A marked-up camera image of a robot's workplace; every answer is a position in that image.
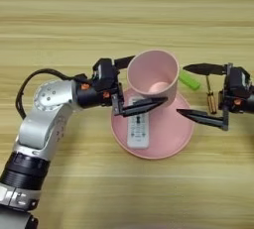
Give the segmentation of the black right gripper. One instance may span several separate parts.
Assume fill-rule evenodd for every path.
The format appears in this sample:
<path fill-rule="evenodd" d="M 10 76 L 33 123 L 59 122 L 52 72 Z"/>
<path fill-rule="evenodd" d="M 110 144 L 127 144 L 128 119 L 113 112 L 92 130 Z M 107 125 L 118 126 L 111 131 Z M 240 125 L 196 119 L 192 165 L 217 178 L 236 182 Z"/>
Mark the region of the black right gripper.
<path fill-rule="evenodd" d="M 184 117 L 202 125 L 228 130 L 230 113 L 254 114 L 254 85 L 250 74 L 240 66 L 212 63 L 195 63 L 184 66 L 184 70 L 199 75 L 224 75 L 222 90 L 218 93 L 218 109 L 222 117 L 209 116 L 206 112 L 192 109 L 178 109 Z"/>

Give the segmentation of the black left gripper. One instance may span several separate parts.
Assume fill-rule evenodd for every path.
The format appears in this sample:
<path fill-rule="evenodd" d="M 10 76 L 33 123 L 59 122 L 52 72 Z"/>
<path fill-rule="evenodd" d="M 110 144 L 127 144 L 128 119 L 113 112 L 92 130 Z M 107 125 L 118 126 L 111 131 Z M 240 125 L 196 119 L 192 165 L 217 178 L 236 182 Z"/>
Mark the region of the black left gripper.
<path fill-rule="evenodd" d="M 114 61 L 117 69 L 127 68 L 134 56 L 118 58 Z M 123 117 L 130 117 L 139 114 L 148 113 L 149 111 L 161 106 L 168 100 L 167 97 L 152 97 L 141 99 L 132 105 L 122 109 Z M 76 87 L 76 102 L 82 109 L 102 106 L 116 106 L 121 109 L 124 105 L 124 96 L 122 85 L 115 82 L 110 88 L 103 88 L 97 91 L 93 84 L 79 84 Z"/>

